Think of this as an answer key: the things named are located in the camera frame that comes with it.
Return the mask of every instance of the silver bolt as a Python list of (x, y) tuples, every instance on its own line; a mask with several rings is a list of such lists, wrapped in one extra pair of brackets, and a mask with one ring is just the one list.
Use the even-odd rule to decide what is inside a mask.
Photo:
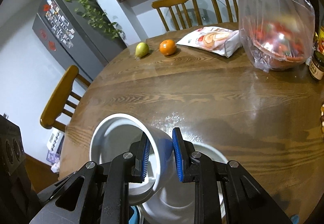
[(95, 162), (90, 161), (90, 162), (88, 162), (88, 163), (85, 164), (85, 167), (87, 169), (91, 169), (91, 168), (94, 168), (95, 165), (96, 165)]
[(192, 156), (193, 158), (200, 158), (200, 157), (201, 157), (201, 153), (195, 151), (195, 152), (192, 152), (192, 153), (191, 153), (191, 156)]
[(232, 160), (231, 162), (229, 162), (229, 165), (230, 165), (230, 167), (238, 167), (239, 166), (239, 163), (236, 162), (236, 161), (234, 161), (234, 160)]
[(132, 157), (133, 157), (133, 154), (130, 153), (130, 152), (126, 152), (126, 153), (123, 154), (123, 157), (124, 157), (125, 159), (129, 159), (129, 158), (132, 158)]

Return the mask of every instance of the blue object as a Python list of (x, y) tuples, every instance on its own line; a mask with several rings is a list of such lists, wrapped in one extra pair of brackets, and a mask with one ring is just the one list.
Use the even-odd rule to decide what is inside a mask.
[(144, 147), (144, 152), (143, 152), (143, 158), (142, 158), (142, 174), (141, 177), (144, 179), (147, 174), (147, 168), (148, 168), (148, 158), (150, 156), (150, 148), (151, 148), (151, 143), (148, 137), (146, 137), (145, 141), (145, 147)]
[(132, 209), (134, 210), (134, 214), (133, 216), (131, 217), (131, 219), (129, 220), (129, 224), (138, 224), (138, 221), (139, 221), (139, 214), (138, 214), (138, 211), (137, 211), (137, 207), (134, 207), (132, 206)]
[(174, 149), (174, 158), (176, 160), (177, 165), (178, 178), (182, 182), (184, 179), (183, 159), (180, 151), (179, 141), (177, 138), (177, 132), (175, 129), (172, 130), (172, 144)]
[(293, 215), (293, 216), (290, 217), (290, 220), (292, 221), (293, 224), (298, 224), (299, 216), (298, 215)]

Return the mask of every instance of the transparent plastic bag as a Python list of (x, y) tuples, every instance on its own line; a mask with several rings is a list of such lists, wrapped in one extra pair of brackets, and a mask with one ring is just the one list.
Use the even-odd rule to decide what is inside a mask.
[(256, 68), (288, 69), (311, 55), (315, 13), (305, 0), (239, 0), (239, 35)]

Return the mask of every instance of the table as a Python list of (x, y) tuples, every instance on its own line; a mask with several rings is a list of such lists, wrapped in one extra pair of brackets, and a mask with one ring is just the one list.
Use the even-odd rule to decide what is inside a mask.
[(155, 51), (142, 59), (134, 58), (131, 45), (105, 67), (66, 128), (60, 177), (89, 160), (100, 121), (127, 113), (169, 135), (178, 126), (184, 139), (239, 161), (288, 216), (299, 214), (303, 223), (324, 192), (323, 82), (313, 81), (304, 64), (265, 73), (243, 48), (228, 59), (186, 46), (171, 56), (158, 51), (163, 40), (178, 41), (197, 28), (148, 39)]

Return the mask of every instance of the jar label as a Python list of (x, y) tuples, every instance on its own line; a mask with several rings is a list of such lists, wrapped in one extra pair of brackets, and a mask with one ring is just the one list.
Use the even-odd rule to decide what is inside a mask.
[(310, 62), (309, 70), (310, 70), (310, 72), (312, 73), (312, 75), (313, 75), (316, 79), (318, 79), (318, 80), (321, 80), (321, 79), (322, 79), (324, 72), (320, 71), (320, 70), (316, 67), (316, 65), (314, 64), (313, 60)]

